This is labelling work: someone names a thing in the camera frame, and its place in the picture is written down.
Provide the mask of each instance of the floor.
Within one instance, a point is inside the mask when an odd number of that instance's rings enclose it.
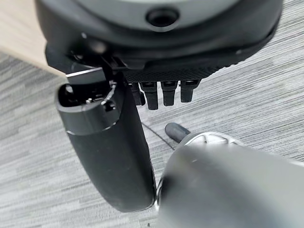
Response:
[[[267,47],[203,80],[192,103],[181,104],[177,92],[174,107],[139,107],[142,121],[172,147],[177,144],[164,127],[177,122],[304,161],[303,20],[304,2],[286,0],[279,31]],[[88,179],[53,105],[54,90],[64,82],[0,54],[0,228],[156,227],[154,209],[121,214]],[[144,131],[159,180],[173,150]]]

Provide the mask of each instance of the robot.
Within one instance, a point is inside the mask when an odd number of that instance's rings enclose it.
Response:
[[[163,105],[174,105],[178,86],[180,101],[191,102],[201,80],[271,40],[282,5],[36,0],[47,63],[68,80],[56,92],[57,110],[84,169],[111,206],[134,212],[156,204],[166,228],[302,227],[300,163],[170,123],[166,133],[180,144],[157,185],[136,109],[146,103],[158,109],[159,82]]]

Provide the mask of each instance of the circular hole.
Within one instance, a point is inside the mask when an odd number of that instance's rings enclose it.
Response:
[[[179,18],[179,14],[174,9],[154,9],[147,14],[147,22],[159,28],[174,24]]]

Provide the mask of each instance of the black plastic housing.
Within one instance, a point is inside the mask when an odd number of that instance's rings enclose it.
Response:
[[[92,183],[121,212],[144,210],[155,201],[149,148],[130,88],[120,115],[107,115],[99,102],[70,107],[62,90],[56,106],[68,137]]]

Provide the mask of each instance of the black cable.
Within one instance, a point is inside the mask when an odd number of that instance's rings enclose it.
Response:
[[[157,134],[151,127],[147,126],[146,124],[144,124],[142,122],[142,125],[145,126],[147,129],[149,129],[151,132],[153,132],[157,137],[159,137],[164,143],[166,143],[172,150],[174,150],[174,148],[166,141],[164,140],[159,134]]]

